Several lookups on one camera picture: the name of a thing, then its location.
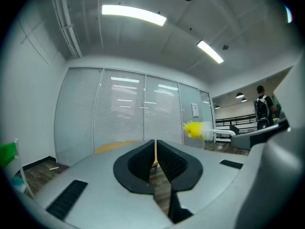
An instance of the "black rectangular slot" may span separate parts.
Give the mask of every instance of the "black rectangular slot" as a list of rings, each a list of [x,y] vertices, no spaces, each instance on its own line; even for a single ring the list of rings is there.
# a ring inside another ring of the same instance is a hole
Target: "black rectangular slot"
[[[87,182],[72,181],[46,209],[47,212],[60,220],[64,220],[87,185]]]
[[[241,163],[233,162],[233,161],[226,160],[226,159],[221,161],[220,164],[222,164],[224,166],[233,167],[233,168],[236,168],[236,169],[241,169],[243,167],[243,164],[241,164]]]

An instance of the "rectangular light fixture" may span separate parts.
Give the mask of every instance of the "rectangular light fixture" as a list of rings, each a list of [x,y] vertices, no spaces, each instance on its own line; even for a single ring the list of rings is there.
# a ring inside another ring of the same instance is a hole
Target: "rectangular light fixture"
[[[161,85],[161,84],[159,84],[158,86],[163,87],[163,88],[167,88],[167,89],[171,89],[171,90],[175,90],[175,91],[178,90],[178,88],[176,88],[176,87],[171,87],[171,86],[166,86],[166,85]]]
[[[122,81],[122,82],[134,82],[134,83],[139,83],[139,80],[128,79],[128,78],[111,77],[111,79],[112,79],[112,80],[114,80],[114,81]]]
[[[224,60],[204,41],[198,42],[197,46],[210,55],[217,63],[222,63]]]
[[[161,26],[163,26],[166,21],[166,18],[159,14],[120,5],[102,5],[102,14],[133,17],[140,20],[149,21],[151,23],[155,23]]]
[[[112,86],[120,87],[120,88],[137,89],[136,87],[133,87],[133,86],[120,86],[120,85],[112,85]]]
[[[122,101],[122,102],[132,102],[132,100],[125,100],[125,99],[118,99],[118,101]]]

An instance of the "white chair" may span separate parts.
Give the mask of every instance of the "white chair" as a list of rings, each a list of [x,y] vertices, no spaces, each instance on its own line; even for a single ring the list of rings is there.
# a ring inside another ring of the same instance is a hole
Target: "white chair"
[[[20,159],[20,156],[19,156],[19,144],[18,144],[18,139],[15,139],[14,143],[11,143],[11,144],[8,144],[10,145],[10,148],[13,148],[13,144],[15,144],[15,148],[16,148],[16,155],[14,156],[14,159],[11,160],[4,168],[4,173],[6,174],[7,178],[9,181],[11,181],[11,179],[17,174],[18,171],[20,171],[21,173],[21,177],[22,177],[22,180],[24,182],[24,185],[27,189],[27,192],[29,193],[29,195],[34,198],[34,195],[29,187],[29,184],[27,182],[27,179],[25,177],[25,174],[24,174],[24,171],[23,171],[23,168],[22,168],[22,164],[21,164],[21,159]]]

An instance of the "backpack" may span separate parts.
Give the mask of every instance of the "backpack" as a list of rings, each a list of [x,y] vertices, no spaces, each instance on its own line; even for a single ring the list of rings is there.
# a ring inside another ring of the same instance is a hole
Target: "backpack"
[[[269,116],[269,107],[267,104],[267,101],[265,100],[267,96],[263,96],[262,99],[257,98],[256,104],[255,104],[255,109],[257,113],[257,119],[263,119],[263,118],[268,118]]]

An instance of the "black shirt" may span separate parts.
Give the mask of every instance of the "black shirt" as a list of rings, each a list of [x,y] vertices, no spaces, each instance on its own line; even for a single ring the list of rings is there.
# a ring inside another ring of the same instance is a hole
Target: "black shirt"
[[[270,125],[273,125],[272,113],[271,113],[271,109],[270,109],[270,107],[273,106],[273,102],[272,102],[271,97],[269,97],[269,96],[267,96],[267,97],[265,98],[265,100],[266,100],[266,102],[267,102],[267,104],[268,104],[268,108],[269,108],[269,116],[268,116],[269,124],[270,124]]]

